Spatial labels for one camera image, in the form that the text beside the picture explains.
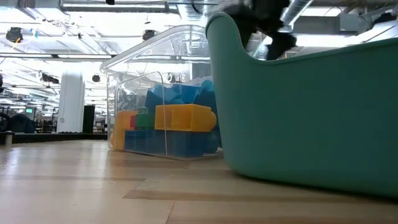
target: ceiling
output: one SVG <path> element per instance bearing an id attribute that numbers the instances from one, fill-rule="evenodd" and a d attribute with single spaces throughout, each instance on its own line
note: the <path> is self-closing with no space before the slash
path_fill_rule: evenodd
<path id="1" fill-rule="evenodd" d="M 182 24 L 205 26 L 212 12 L 237 1 L 194 0 L 196 7 L 203 11 L 203 14 L 198 14 L 192 8 L 192 0 L 169 0 L 166 3 L 159 0 L 116 0 L 115 6 L 106 5 L 105 0 L 2 0 L 0 53 L 117 55 L 140 44 L 145 30 L 163 32 Z M 301 36 L 301 46 L 288 55 L 342 47 L 346 45 L 345 38 L 354 34 L 342 35 L 325 28 L 339 14 L 355 14 L 366 26 L 367 17 L 360 18 L 357 12 L 366 15 L 380 8 L 393 9 L 396 4 L 397 0 L 314 0 L 297 20 L 294 29 Z M 22 28 L 21 43 L 14 44 L 6 39 L 11 27 Z M 99 70 L 101 61 L 0 56 L 0 73 L 6 89 L 0 105 L 19 106 L 27 102 L 31 105 L 39 101 L 49 108 L 57 106 L 60 85 L 50 84 L 51 88 L 47 88 L 49 84 L 40 81 L 40 74 L 60 80 L 67 67 L 78 65 L 86 68 L 86 104 L 97 104 L 97 112 L 105 113 L 106 79 L 103 77 L 99 83 L 91 81 L 93 75 L 103 76 Z"/>

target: light fixture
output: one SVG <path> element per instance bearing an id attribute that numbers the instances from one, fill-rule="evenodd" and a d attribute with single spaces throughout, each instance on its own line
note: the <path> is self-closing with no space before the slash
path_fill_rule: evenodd
<path id="1" fill-rule="evenodd" d="M 143 41 L 146 41 L 154 36 L 155 36 L 155 30 L 145 30 L 144 35 L 142 36 L 142 39 L 143 39 Z"/>
<path id="2" fill-rule="evenodd" d="M 92 8 L 92 7 L 103 7 L 103 8 L 109 8 L 109 4 L 63 4 L 63 7 L 88 7 L 88 8 Z M 118 4 L 117 7 L 123 7 L 123 8 L 132 8 L 132 7 L 137 7 L 137 4 Z M 149 8 L 155 8 L 158 6 L 153 6 L 153 5 L 149 5 L 149 6 L 145 6 L 145 7 L 149 7 Z"/>
<path id="3" fill-rule="evenodd" d="M 348 38 L 343 35 L 296 35 L 299 47 L 345 47 L 349 44 Z M 272 43 L 270 37 L 266 37 L 262 44 L 269 45 Z"/>
<path id="4" fill-rule="evenodd" d="M 158 60 L 171 60 L 171 56 L 162 56 L 162 55 L 148 55 L 148 56 L 139 56 L 137 59 L 158 59 Z"/>
<path id="5" fill-rule="evenodd" d="M 22 28 L 20 27 L 11 27 L 9 31 L 6 33 L 6 39 L 13 44 L 21 43 L 24 40 L 24 36 L 21 33 Z"/>
<path id="6" fill-rule="evenodd" d="M 111 59 L 112 55 L 58 55 L 59 58 L 95 58 L 95 59 Z"/>
<path id="7" fill-rule="evenodd" d="M 25 106 L 10 106 L 10 109 L 25 109 Z"/>
<path id="8" fill-rule="evenodd" d="M 101 81 L 101 77 L 99 75 L 93 75 L 91 78 L 93 82 L 97 83 Z"/>
<path id="9" fill-rule="evenodd" d="M 210 61 L 210 57 L 186 57 L 181 56 L 182 60 L 203 60 L 203 61 Z"/>
<path id="10" fill-rule="evenodd" d="M 18 57 L 18 58 L 51 58 L 49 54 L 0 54 L 0 57 Z"/>
<path id="11" fill-rule="evenodd" d="M 114 0 L 106 0 L 106 3 L 113 6 L 114 5 Z"/>
<path id="12" fill-rule="evenodd" d="M 301 16 L 327 16 L 335 17 L 341 14 L 346 7 L 308 7 L 306 8 Z"/>

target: teal plastic container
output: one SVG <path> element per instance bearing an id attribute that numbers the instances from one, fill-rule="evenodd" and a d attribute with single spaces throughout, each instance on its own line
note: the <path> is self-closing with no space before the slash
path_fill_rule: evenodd
<path id="1" fill-rule="evenodd" d="M 206 34 L 233 170 L 398 198 L 398 39 L 263 62 L 226 14 Z"/>

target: orange block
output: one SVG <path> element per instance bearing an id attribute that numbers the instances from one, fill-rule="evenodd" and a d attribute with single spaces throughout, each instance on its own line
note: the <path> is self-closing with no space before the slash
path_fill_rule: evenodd
<path id="1" fill-rule="evenodd" d="M 156 106 L 155 129 L 210 132 L 216 126 L 210 107 L 194 104 Z"/>
<path id="2" fill-rule="evenodd" d="M 113 149 L 124 150 L 124 133 L 126 130 L 134 130 L 130 127 L 131 116 L 137 115 L 138 111 L 119 111 L 113 126 L 111 144 Z"/>

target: transparent storage container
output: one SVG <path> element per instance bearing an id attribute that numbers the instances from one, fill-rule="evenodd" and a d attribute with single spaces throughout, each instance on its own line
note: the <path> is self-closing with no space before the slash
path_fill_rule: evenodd
<path id="1" fill-rule="evenodd" d="M 177 158 L 221 146 L 205 29 L 173 27 L 104 62 L 111 149 Z"/>

